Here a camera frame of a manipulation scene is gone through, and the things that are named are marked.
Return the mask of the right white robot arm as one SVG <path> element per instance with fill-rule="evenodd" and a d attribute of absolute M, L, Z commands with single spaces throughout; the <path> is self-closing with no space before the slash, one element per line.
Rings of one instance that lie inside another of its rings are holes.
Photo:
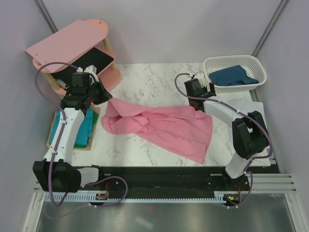
<path fill-rule="evenodd" d="M 220 119 L 232 130 L 235 154 L 225 167 L 226 175 L 221 178 L 221 184 L 224 189 L 233 190 L 252 158 L 269 146 L 264 119 L 258 111 L 245 114 L 221 101 L 215 94 L 214 84 L 210 84 L 210 91 L 197 78 L 186 81 L 184 85 L 192 107 Z"/>

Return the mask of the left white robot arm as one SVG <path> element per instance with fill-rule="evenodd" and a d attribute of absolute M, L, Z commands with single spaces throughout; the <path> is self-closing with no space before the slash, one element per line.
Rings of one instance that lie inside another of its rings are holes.
<path fill-rule="evenodd" d="M 42 161 L 33 164 L 33 172 L 44 191 L 75 193 L 89 183 L 95 190 L 106 185 L 96 168 L 77 169 L 71 165 L 78 130 L 87 110 L 112 98 L 102 81 L 91 70 L 72 74 L 71 84 L 60 102 L 60 119 L 53 141 Z"/>

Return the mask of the pink t-shirt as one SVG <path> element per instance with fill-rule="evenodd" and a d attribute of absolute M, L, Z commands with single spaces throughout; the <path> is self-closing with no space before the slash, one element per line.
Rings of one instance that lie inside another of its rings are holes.
<path fill-rule="evenodd" d="M 135 134 L 162 149 L 202 164 L 211 143 L 211 116 L 192 106 L 147 107 L 112 98 L 101 119 L 115 135 Z"/>

